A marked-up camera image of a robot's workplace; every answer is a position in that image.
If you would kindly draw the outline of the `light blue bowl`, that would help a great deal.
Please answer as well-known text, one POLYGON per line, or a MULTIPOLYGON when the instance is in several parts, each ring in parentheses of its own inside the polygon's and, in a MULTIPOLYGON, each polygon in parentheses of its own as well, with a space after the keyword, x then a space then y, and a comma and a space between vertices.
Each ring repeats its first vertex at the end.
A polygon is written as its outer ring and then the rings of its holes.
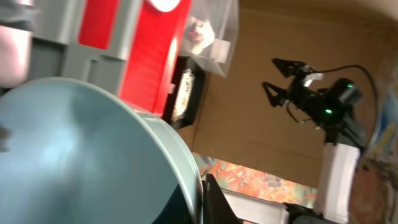
POLYGON ((1 224, 202 222, 198 167, 158 116, 71 78, 1 97, 1 224))

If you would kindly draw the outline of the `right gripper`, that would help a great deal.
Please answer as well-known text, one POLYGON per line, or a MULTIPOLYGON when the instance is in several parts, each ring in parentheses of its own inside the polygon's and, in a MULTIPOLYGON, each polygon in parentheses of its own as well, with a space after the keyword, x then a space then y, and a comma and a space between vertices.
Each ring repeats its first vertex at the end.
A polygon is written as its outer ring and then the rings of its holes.
POLYGON ((303 85, 303 79, 310 73, 308 64, 302 61, 273 58, 272 63, 285 78, 295 77, 288 87, 283 89, 269 82, 263 82, 263 89, 271 106, 285 107, 293 103, 321 128, 335 125, 335 98, 329 88, 311 90, 303 85))

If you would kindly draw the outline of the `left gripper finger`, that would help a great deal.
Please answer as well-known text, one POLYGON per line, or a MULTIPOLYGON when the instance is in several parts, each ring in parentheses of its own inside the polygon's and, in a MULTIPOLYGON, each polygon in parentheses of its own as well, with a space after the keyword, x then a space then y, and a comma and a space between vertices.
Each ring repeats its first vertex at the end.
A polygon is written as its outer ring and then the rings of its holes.
POLYGON ((203 183, 204 224, 241 224, 212 174, 203 183))

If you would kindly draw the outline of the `rice and food scraps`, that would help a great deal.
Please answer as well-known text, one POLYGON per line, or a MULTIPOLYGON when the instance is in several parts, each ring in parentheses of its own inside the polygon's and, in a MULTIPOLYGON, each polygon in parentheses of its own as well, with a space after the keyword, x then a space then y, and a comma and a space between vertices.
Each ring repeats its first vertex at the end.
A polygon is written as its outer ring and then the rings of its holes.
POLYGON ((188 107, 188 101, 192 93, 193 82, 195 76, 191 69, 186 69, 182 73, 182 79, 178 88, 177 97, 175 100, 174 110, 172 114, 172 121, 177 121, 183 118, 183 115, 188 107))

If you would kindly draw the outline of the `white napkin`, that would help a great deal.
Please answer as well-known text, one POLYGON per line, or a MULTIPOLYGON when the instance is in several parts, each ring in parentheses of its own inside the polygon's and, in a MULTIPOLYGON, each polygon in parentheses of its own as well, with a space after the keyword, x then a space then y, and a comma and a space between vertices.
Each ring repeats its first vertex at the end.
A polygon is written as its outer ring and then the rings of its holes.
POLYGON ((200 20, 196 17, 189 17, 183 35, 184 51, 199 55, 205 48, 215 40, 215 32, 208 19, 200 20))

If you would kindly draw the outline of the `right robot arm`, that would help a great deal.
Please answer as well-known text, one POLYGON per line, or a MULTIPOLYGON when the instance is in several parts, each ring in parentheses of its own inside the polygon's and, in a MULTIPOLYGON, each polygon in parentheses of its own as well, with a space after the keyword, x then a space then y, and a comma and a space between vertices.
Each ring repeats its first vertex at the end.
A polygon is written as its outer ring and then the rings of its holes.
POLYGON ((287 89, 269 82, 262 84, 270 104, 289 109, 294 104, 309 121, 325 131, 323 164, 313 208, 286 204, 287 223, 348 223, 349 199, 358 160, 365 150, 364 133, 353 109, 362 98, 356 84, 338 79, 331 87, 311 90, 323 74, 301 61, 273 58, 285 78, 292 77, 287 89))

